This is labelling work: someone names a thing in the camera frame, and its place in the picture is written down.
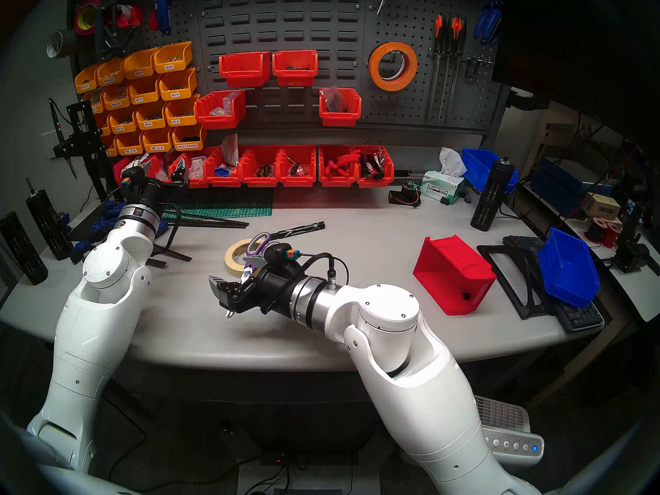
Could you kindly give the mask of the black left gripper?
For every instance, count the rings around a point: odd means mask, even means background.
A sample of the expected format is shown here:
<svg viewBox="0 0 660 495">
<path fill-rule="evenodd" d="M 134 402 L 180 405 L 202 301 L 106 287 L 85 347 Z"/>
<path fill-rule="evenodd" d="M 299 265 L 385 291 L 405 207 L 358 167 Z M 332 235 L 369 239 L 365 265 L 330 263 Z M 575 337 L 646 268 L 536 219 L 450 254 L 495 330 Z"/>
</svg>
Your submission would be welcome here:
<svg viewBox="0 0 660 495">
<path fill-rule="evenodd" d="M 147 158 L 134 158 L 126 170 L 141 167 Z M 141 203 L 168 203 L 175 190 L 189 187 L 189 174 L 184 157 L 180 157 L 170 175 L 170 181 L 145 176 L 140 183 Z"/>
</svg>

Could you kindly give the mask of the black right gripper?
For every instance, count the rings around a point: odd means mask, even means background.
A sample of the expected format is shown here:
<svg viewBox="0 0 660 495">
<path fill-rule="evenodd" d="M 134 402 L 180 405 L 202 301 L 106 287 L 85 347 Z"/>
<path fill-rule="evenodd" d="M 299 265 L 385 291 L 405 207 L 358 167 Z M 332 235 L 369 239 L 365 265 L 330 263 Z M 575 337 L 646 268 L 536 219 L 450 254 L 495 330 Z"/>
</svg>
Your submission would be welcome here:
<svg viewBox="0 0 660 495">
<path fill-rule="evenodd" d="M 274 267 L 263 267 L 264 262 L 245 262 L 241 282 L 228 282 L 209 276 L 211 291 L 227 314 L 242 314 L 258 308 L 262 314 L 277 312 L 296 319 L 295 303 L 300 289 L 308 278 L 306 268 L 299 267 L 289 274 Z"/>
</svg>

